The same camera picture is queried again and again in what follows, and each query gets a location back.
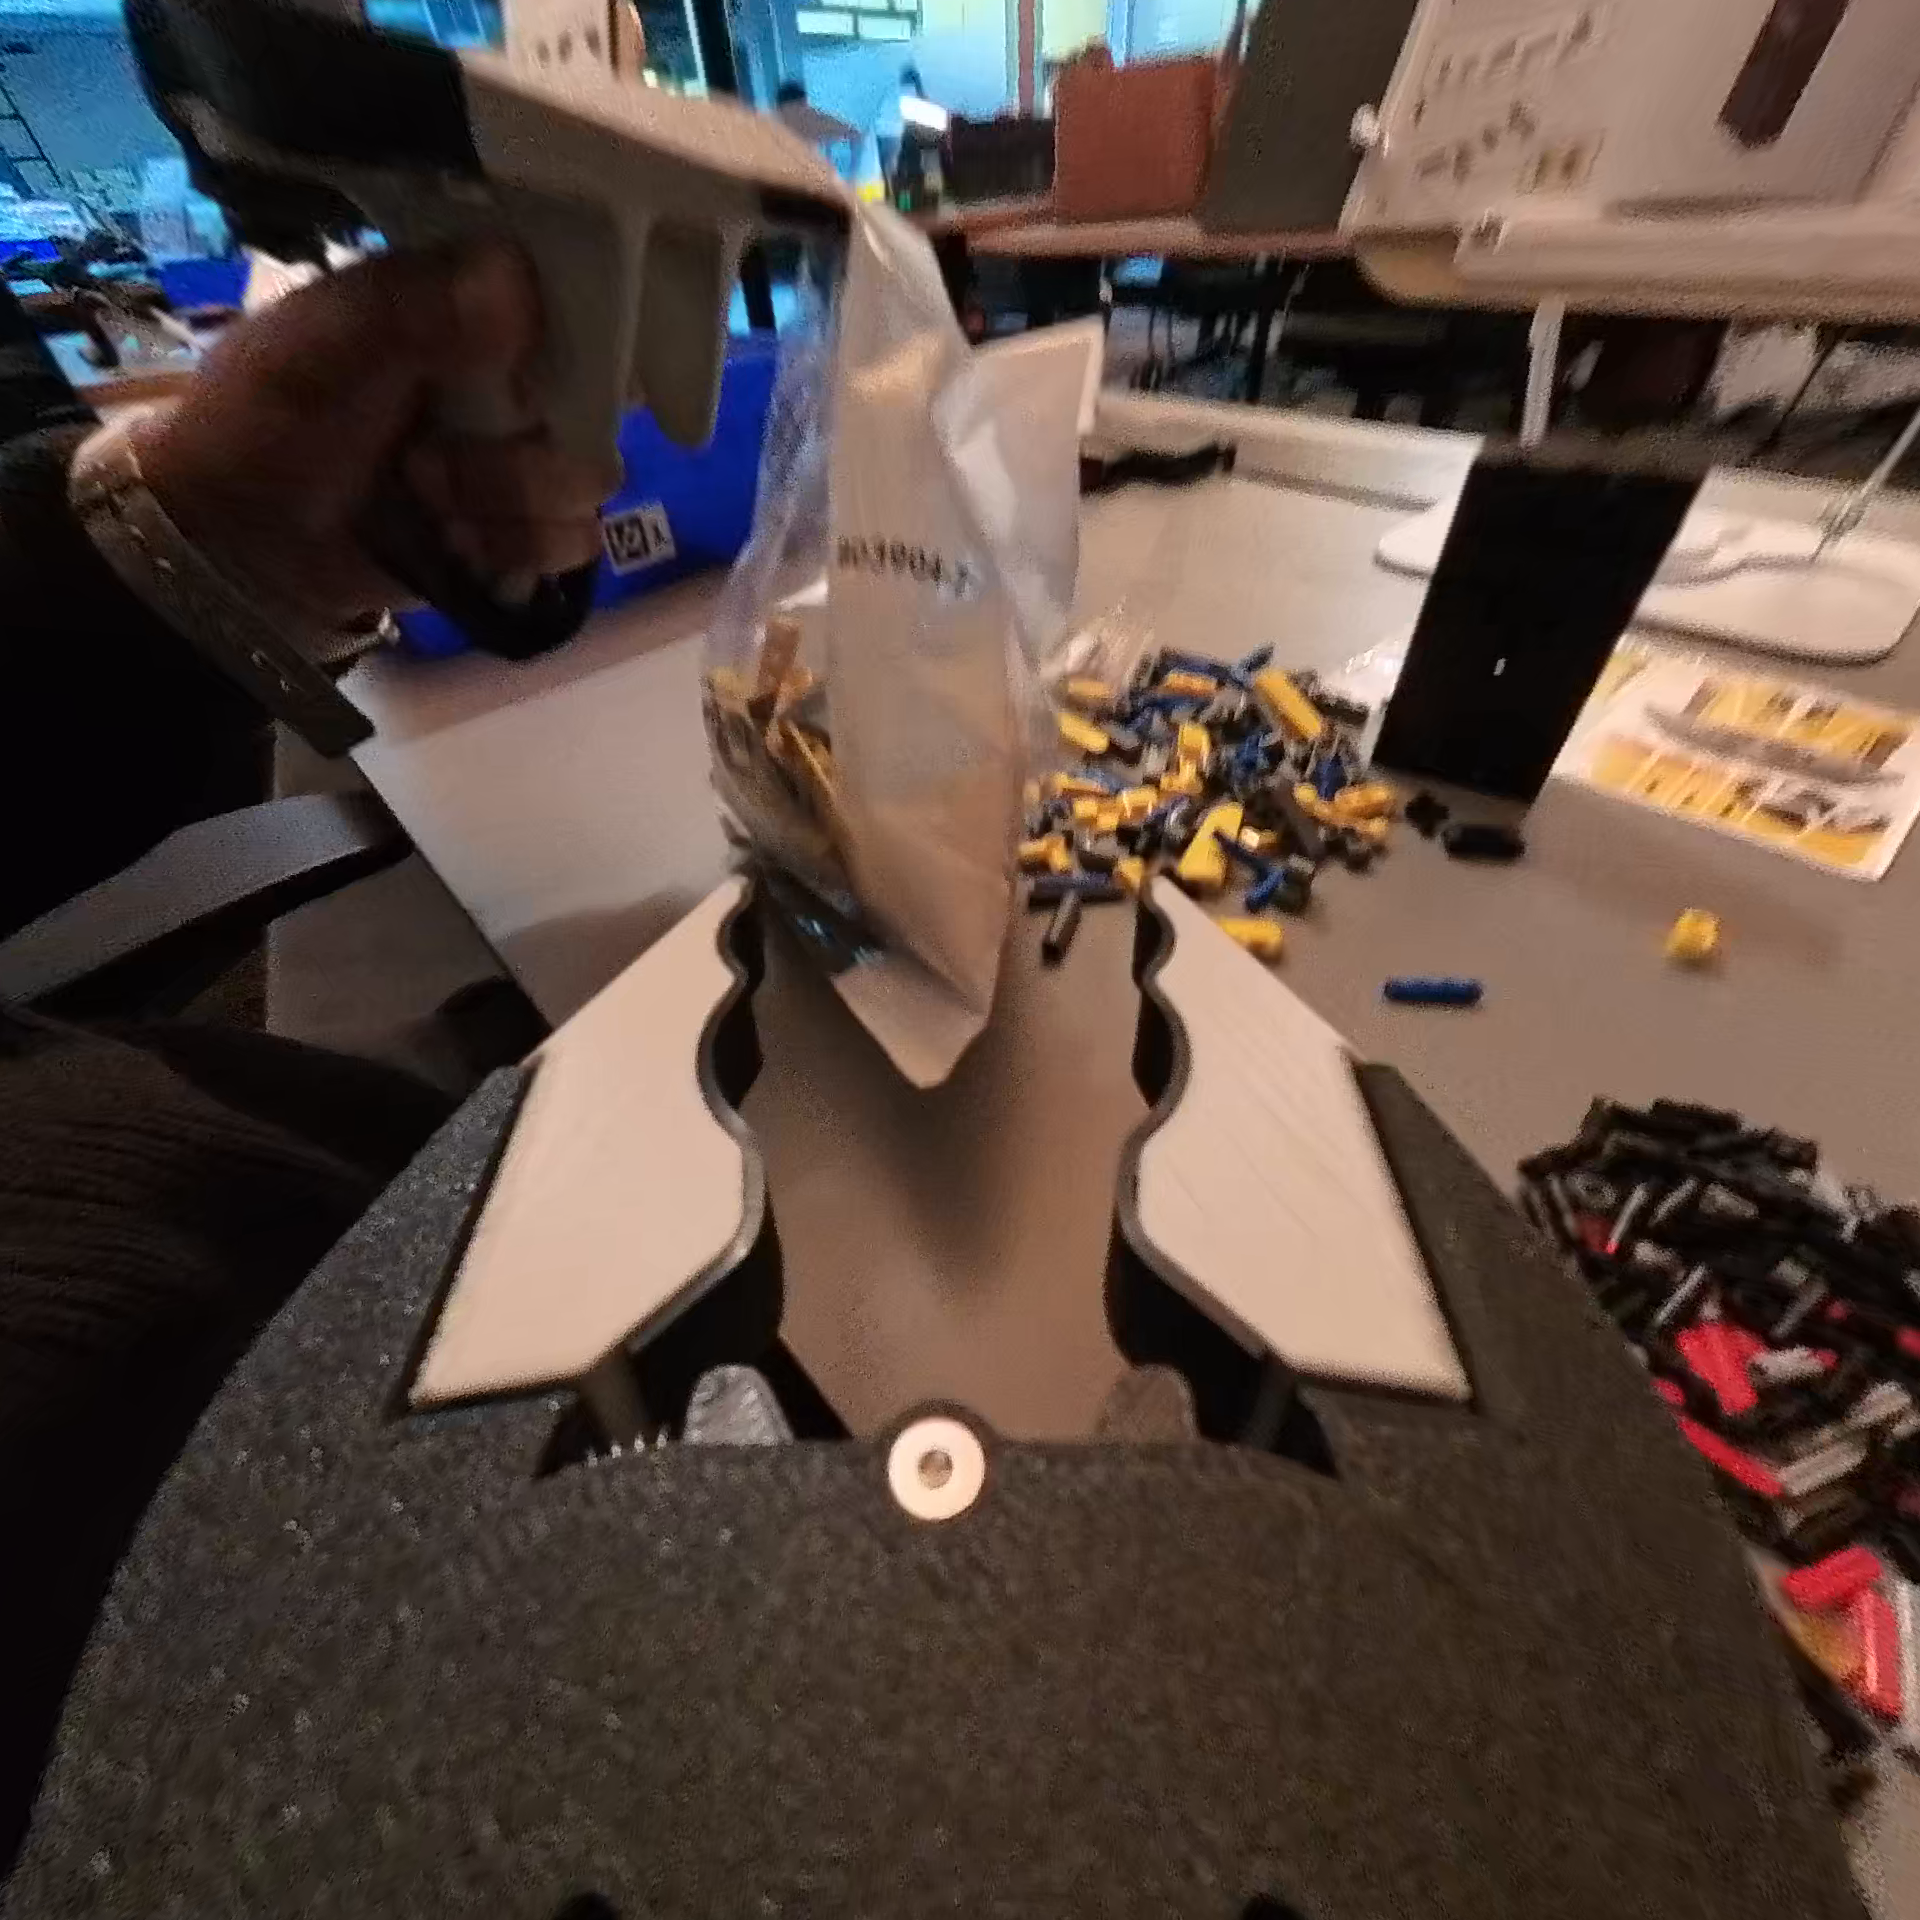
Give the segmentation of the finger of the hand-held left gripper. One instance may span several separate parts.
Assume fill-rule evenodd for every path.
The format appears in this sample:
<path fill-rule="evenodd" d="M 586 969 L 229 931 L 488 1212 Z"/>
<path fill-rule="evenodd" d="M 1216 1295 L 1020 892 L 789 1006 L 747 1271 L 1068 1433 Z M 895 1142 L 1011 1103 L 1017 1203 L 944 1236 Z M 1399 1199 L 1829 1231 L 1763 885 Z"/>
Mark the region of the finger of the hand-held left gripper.
<path fill-rule="evenodd" d="M 472 145 L 488 177 L 549 199 L 693 222 L 837 225 L 852 194 L 772 115 L 688 98 L 601 69 L 458 57 Z"/>

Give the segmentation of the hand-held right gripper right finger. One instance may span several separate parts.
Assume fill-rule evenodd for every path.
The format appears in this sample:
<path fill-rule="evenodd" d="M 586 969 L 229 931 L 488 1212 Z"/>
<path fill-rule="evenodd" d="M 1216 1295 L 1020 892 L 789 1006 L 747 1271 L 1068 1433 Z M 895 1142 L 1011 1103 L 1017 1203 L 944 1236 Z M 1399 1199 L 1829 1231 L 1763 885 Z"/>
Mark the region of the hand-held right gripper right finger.
<path fill-rule="evenodd" d="M 1467 1406 L 1354 1045 L 1171 881 L 1137 900 L 1117 1255 L 1253 1363 Z"/>

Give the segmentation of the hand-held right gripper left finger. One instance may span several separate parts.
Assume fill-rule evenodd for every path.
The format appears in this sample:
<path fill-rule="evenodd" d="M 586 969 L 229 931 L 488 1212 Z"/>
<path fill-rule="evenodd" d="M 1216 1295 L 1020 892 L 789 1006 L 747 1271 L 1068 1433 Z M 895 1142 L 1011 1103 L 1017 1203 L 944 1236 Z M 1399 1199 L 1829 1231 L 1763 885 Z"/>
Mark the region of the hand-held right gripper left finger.
<path fill-rule="evenodd" d="M 752 933 L 749 881 L 717 882 L 535 1051 L 411 1411 L 556 1387 L 647 1411 L 643 1342 L 739 1266 L 765 1212 L 717 1054 L 752 1013 Z"/>

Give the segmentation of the clear plastic bag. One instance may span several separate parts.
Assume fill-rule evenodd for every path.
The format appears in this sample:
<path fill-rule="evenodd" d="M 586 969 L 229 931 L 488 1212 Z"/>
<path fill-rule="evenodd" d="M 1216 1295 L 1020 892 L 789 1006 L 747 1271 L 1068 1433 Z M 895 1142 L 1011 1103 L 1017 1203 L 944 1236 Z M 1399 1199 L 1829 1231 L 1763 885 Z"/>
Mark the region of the clear plastic bag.
<path fill-rule="evenodd" d="M 703 693 L 712 785 L 728 828 L 765 870 L 784 877 L 787 913 L 817 945 L 832 985 L 856 962 L 879 955 L 837 845 L 826 691 L 827 405 L 847 253 L 848 241 L 827 253 L 832 276 L 824 301 L 808 310 L 801 340 L 784 353 L 776 377 L 752 533 L 706 635 Z M 1042 757 L 1042 674 L 1065 638 L 1041 673 L 1026 777 Z"/>

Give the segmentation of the person's left forearm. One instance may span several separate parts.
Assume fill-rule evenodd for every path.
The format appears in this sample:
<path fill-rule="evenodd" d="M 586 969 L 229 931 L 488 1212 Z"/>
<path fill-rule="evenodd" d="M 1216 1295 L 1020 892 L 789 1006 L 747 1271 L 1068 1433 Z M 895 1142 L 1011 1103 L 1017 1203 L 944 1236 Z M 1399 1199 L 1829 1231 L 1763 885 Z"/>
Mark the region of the person's left forearm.
<path fill-rule="evenodd" d="M 122 586 L 68 507 L 96 425 L 4 293 L 4 935 L 271 789 L 265 713 Z"/>

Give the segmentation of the person's left hand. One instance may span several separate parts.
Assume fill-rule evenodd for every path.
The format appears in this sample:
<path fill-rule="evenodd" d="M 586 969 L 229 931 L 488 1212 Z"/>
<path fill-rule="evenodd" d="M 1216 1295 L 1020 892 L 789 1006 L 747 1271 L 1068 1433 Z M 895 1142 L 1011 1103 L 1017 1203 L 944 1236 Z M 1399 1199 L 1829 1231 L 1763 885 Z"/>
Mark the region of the person's left hand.
<path fill-rule="evenodd" d="M 324 661 L 415 599 L 369 543 L 385 482 L 499 593 L 600 559 L 610 468 L 531 425 L 493 437 L 441 415 L 466 386 L 524 401 L 539 347 L 520 252 L 378 253 L 237 322 L 176 401 L 96 435 L 73 499 L 120 482 L 213 612 L 259 615 Z"/>

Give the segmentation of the pile of yellow blue pieces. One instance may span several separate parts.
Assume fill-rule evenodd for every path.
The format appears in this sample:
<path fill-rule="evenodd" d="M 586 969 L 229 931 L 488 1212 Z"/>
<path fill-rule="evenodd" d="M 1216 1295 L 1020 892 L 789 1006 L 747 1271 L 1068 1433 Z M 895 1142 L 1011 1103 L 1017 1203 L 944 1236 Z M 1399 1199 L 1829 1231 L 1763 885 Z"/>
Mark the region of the pile of yellow blue pieces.
<path fill-rule="evenodd" d="M 1138 906 L 1156 881 L 1276 966 L 1322 870 L 1368 873 L 1401 815 L 1361 751 L 1368 711 L 1264 646 L 1075 658 L 1045 702 L 1057 757 L 1024 789 L 1015 852 L 1045 969 L 1093 909 Z"/>

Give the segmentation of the brown bag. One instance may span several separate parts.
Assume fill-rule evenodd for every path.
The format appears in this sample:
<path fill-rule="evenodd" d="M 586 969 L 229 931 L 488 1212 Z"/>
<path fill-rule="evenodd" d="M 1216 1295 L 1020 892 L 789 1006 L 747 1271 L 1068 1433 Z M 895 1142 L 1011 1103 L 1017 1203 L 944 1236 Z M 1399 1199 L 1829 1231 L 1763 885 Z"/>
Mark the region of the brown bag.
<path fill-rule="evenodd" d="M 1218 54 L 1117 65 L 1104 44 L 1068 59 L 1052 86 L 1052 212 L 1121 225 L 1196 211 L 1228 75 Z"/>

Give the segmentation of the pile of black red pins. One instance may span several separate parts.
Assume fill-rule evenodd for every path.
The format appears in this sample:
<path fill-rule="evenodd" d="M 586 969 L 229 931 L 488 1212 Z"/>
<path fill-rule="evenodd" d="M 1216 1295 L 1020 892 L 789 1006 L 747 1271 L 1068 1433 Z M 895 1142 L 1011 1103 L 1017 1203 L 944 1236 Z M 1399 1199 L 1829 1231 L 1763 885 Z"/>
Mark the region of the pile of black red pins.
<path fill-rule="evenodd" d="M 1815 1716 L 1916 1767 L 1916 1204 L 1675 1097 L 1597 1097 L 1517 1181 L 1732 1508 Z"/>

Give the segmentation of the wooden desk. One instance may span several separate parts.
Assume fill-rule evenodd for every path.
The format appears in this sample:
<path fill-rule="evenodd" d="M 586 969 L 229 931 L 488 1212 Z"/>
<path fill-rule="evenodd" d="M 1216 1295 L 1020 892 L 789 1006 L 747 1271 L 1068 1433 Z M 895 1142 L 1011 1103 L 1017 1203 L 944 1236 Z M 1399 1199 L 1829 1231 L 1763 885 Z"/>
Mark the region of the wooden desk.
<path fill-rule="evenodd" d="M 1323 261 L 1352 257 L 1337 228 L 1213 230 L 1188 215 L 1135 222 L 1058 222 L 1041 201 L 994 201 L 916 215 L 932 241 L 959 241 L 973 257 L 997 259 L 1132 259 L 1159 257 L 1210 265 L 1260 259 Z"/>

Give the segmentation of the wristwatch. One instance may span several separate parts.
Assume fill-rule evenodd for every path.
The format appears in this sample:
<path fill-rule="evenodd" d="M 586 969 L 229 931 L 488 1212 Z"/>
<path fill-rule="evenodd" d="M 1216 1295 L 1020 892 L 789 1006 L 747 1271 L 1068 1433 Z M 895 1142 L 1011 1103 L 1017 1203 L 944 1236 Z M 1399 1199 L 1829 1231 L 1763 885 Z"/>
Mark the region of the wristwatch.
<path fill-rule="evenodd" d="M 135 409 L 95 427 L 67 468 L 67 503 L 109 573 L 229 684 L 330 758 L 354 755 L 375 723 L 341 691 L 338 670 L 378 649 L 371 615 L 323 615 L 237 559 L 216 559 L 160 503 L 141 471 Z"/>

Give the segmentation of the flat black device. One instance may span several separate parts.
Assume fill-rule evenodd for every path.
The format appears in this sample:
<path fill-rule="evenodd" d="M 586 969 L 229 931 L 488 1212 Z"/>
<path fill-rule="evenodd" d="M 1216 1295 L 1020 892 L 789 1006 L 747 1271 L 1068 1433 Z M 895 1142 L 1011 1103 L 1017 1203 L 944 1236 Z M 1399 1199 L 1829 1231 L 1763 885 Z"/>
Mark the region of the flat black device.
<path fill-rule="evenodd" d="M 1077 465 L 1080 495 L 1106 495 L 1129 486 L 1188 490 L 1232 473 L 1236 446 L 1210 442 L 1192 447 L 1087 451 Z"/>

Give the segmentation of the black panel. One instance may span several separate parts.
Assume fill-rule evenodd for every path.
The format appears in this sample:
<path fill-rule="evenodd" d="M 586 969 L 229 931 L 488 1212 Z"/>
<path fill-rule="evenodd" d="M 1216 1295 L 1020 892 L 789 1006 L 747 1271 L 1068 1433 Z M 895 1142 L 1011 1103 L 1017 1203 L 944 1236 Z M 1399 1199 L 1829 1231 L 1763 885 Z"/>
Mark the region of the black panel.
<path fill-rule="evenodd" d="M 1705 471 L 1675 446 L 1487 442 L 1383 703 L 1373 764 L 1536 802 Z"/>

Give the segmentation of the yellow printed leaflet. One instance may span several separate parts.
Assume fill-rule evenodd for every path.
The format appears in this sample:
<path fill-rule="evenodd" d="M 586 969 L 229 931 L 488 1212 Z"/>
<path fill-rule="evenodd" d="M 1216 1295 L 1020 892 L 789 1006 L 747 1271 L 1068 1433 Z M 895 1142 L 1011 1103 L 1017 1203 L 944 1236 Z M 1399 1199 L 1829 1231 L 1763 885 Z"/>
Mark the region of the yellow printed leaflet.
<path fill-rule="evenodd" d="M 1552 780 L 1882 881 L 1919 820 L 1919 715 L 1786 670 L 1623 639 Z"/>

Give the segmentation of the white book stand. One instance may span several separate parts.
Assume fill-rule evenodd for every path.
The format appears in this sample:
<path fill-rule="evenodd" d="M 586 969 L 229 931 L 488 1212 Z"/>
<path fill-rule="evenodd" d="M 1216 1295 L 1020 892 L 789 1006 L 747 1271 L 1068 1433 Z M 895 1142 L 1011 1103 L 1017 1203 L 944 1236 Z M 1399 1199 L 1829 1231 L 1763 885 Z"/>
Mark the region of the white book stand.
<path fill-rule="evenodd" d="M 1388 294 L 1529 310 L 1528 481 L 1699 482 L 1552 435 L 1570 315 L 1916 324 L 1919 4 L 1419 4 L 1340 237 Z"/>

